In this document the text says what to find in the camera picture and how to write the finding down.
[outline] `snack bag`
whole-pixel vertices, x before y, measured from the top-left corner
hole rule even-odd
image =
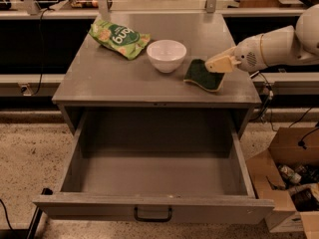
[[[101,45],[134,59],[151,39],[150,34],[140,34],[130,28],[98,20],[91,25],[89,34]]]

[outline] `black handle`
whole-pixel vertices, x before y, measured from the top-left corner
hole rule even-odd
[[[134,208],[134,217],[137,221],[141,221],[141,222],[160,222],[160,223],[164,223],[164,222],[169,222],[171,220],[171,213],[172,213],[172,210],[171,208],[168,209],[168,215],[166,218],[161,218],[161,219],[158,219],[158,218],[142,218],[142,217],[139,217],[139,210],[138,208]]]

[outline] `floor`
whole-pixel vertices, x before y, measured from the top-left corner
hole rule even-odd
[[[307,111],[268,110],[267,123],[251,122],[240,143],[245,158],[265,149],[280,126],[290,126]],[[311,110],[294,126],[314,126],[318,110]],[[70,134],[59,112],[0,112],[0,198],[12,227],[27,228],[35,206],[32,198],[44,187],[53,191],[71,148]],[[7,229],[0,208],[0,229]],[[270,234],[264,221],[257,225],[148,224],[138,222],[61,221],[42,216],[36,238],[305,238],[300,233]]]

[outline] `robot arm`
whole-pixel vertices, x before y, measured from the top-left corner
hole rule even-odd
[[[205,63],[210,72],[231,72],[235,67],[256,72],[275,65],[319,64],[319,5],[306,10],[292,26],[249,37]]]

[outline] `black sponge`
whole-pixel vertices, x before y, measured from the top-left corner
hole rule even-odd
[[[217,92],[224,75],[225,73],[211,73],[206,69],[205,61],[197,59],[191,61],[183,80],[197,84],[208,92]]]

